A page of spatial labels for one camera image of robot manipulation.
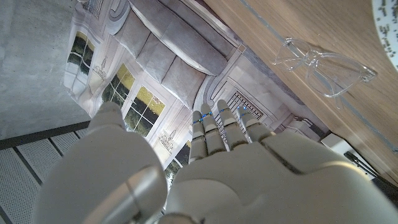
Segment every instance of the robot finger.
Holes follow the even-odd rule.
[[[205,129],[202,124],[201,113],[194,111],[192,114],[192,145],[189,153],[190,164],[198,159],[207,157],[207,147],[205,140]]]
[[[229,150],[232,151],[240,144],[247,144],[248,140],[242,133],[239,124],[236,122],[234,114],[232,114],[231,109],[228,107],[225,100],[218,101],[217,108],[220,111],[220,118],[223,122],[226,142],[228,144]]]
[[[208,155],[213,155],[216,152],[226,151],[224,141],[218,131],[216,121],[209,105],[204,103],[201,106],[203,127],[205,129],[205,138]]]
[[[265,127],[260,121],[254,118],[254,116],[246,109],[246,107],[238,107],[238,117],[251,142],[259,142],[264,138],[275,134],[270,129]]]

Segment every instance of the white plate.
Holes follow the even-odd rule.
[[[398,0],[373,0],[372,5],[381,44],[398,72]]]

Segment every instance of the gray wall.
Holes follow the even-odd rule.
[[[0,139],[88,121],[61,84],[76,0],[1,0]]]

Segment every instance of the eyeglasses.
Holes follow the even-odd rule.
[[[307,42],[293,38],[286,38],[272,64],[288,71],[307,64],[307,83],[329,98],[342,95],[359,82],[370,82],[377,75],[352,58],[336,53],[321,53]],[[341,101],[336,102],[340,109]]]

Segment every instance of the wooden table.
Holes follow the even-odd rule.
[[[371,0],[205,0],[232,30],[330,128],[383,177],[397,185],[398,72],[378,39]],[[307,68],[279,70],[271,62],[285,37],[351,57],[378,77],[345,93],[345,109],[315,93]]]

